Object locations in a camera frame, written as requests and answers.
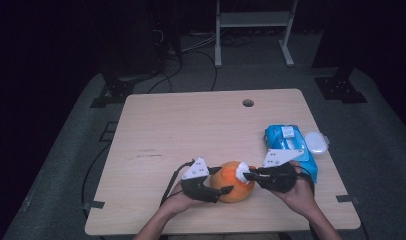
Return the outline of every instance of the gray carpet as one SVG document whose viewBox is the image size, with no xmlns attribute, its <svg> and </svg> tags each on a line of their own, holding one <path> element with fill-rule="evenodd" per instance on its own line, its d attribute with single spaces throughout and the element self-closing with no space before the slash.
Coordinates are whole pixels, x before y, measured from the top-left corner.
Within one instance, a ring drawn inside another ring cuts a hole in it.
<svg viewBox="0 0 406 240">
<path fill-rule="evenodd" d="M 254 37 L 253 42 L 236 48 L 223 48 L 223 67 L 215 68 L 202 53 L 184 55 L 181 71 L 155 87 L 152 93 L 298 88 L 313 113 L 320 131 L 328 136 L 330 154 L 370 239 L 406 239 L 406 127 L 378 92 L 373 80 L 355 70 L 350 81 L 368 103 L 343 104 L 324 100 L 314 77 L 330 76 L 336 69 L 311 69 L 321 35 L 294 33 L 289 48 L 295 61 L 288 68 L 278 46 L 279 35 Z M 182 47 L 201 41 L 183 37 Z M 213 46 L 198 49 L 212 58 Z M 179 64 L 169 60 L 165 74 L 172 75 Z M 136 85 L 133 94 L 147 93 L 165 76 Z M 104 81 L 90 79 L 55 141 L 34 187 L 29 206 L 18 212 L 5 239 L 97 239 L 84 232 L 82 186 L 85 202 L 93 200 L 113 133 L 101 136 L 108 122 L 119 120 L 122 104 L 90 108 Z M 109 125 L 114 130 L 116 124 Z M 362 228 L 341 231 L 345 239 L 366 239 Z M 312 239 L 309 232 L 289 233 L 293 240 Z M 105 236 L 105 239 L 131 239 L 131 236 Z"/>
</svg>

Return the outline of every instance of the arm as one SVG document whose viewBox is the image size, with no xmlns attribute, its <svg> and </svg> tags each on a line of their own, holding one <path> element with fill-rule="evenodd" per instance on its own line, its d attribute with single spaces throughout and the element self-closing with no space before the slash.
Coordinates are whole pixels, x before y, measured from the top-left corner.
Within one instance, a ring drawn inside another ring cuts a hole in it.
<svg viewBox="0 0 406 240">
<path fill-rule="evenodd" d="M 322 240 L 341 240 L 341 236 L 331 225 L 319 208 L 310 189 L 309 183 L 304 179 L 297 179 L 296 185 L 287 193 L 271 191 L 279 197 L 294 212 L 305 217 Z"/>
<path fill-rule="evenodd" d="M 182 192 L 181 181 L 177 183 L 172 190 L 172 193 L 173 194 L 166 199 L 163 205 L 135 236 L 135 240 L 159 239 L 169 220 L 171 220 L 177 214 L 184 212 L 191 206 L 201 203 L 201 201 L 193 200 L 187 197 Z"/>
</svg>

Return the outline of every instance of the blue package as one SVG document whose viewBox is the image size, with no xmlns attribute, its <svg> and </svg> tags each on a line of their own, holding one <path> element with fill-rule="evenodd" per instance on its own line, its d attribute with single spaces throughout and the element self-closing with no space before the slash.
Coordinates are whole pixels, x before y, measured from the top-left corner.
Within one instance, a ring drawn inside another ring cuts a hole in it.
<svg viewBox="0 0 406 240">
<path fill-rule="evenodd" d="M 265 142 L 270 149 L 302 149 L 304 154 L 293 159 L 299 161 L 303 172 L 307 170 L 314 183 L 317 182 L 318 167 L 312 153 L 296 125 L 271 125 L 265 130 Z"/>
</svg>

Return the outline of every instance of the wooden table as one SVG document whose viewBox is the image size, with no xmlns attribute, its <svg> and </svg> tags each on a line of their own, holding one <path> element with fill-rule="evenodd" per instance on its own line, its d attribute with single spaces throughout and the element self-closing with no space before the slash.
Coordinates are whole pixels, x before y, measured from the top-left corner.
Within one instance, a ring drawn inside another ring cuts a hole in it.
<svg viewBox="0 0 406 240">
<path fill-rule="evenodd" d="M 252 107 L 243 105 L 250 100 Z M 159 207 L 172 173 L 193 158 L 203 157 L 209 167 L 233 160 L 260 167 L 267 152 L 264 131 L 272 124 L 296 124 L 303 134 L 318 130 L 297 89 L 129 96 L 95 196 L 104 207 L 91 209 L 85 231 L 89 235 L 138 233 Z M 314 157 L 320 208 L 335 228 L 358 228 L 353 204 L 337 201 L 336 196 L 347 195 L 347 191 L 329 152 Z M 308 228 L 303 217 L 256 184 L 245 201 L 193 207 L 172 219 L 164 233 Z"/>
</svg>

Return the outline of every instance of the white metal frame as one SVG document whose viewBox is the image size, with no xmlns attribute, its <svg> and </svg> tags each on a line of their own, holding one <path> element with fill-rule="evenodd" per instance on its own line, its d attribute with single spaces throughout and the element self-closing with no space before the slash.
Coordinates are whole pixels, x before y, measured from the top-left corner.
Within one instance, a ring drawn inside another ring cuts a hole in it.
<svg viewBox="0 0 406 240">
<path fill-rule="evenodd" d="M 221 28 L 223 27 L 270 27 L 285 26 L 284 39 L 279 40 L 281 51 L 288 67 L 294 67 L 293 59 L 287 44 L 296 14 L 298 0 L 293 0 L 290 11 L 278 12 L 239 12 L 221 13 L 221 0 L 216 1 L 216 43 L 215 43 L 215 66 L 222 66 L 221 53 Z"/>
</svg>

